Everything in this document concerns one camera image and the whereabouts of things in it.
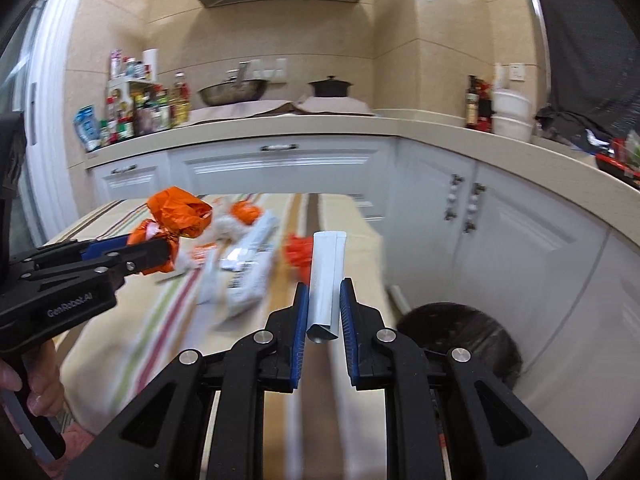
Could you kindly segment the person's left hand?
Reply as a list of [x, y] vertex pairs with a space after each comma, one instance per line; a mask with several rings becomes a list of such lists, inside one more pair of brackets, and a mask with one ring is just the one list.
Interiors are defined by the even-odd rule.
[[22, 356], [30, 393], [27, 407], [34, 416], [55, 417], [64, 404], [64, 386], [56, 362], [53, 340], [32, 348]]

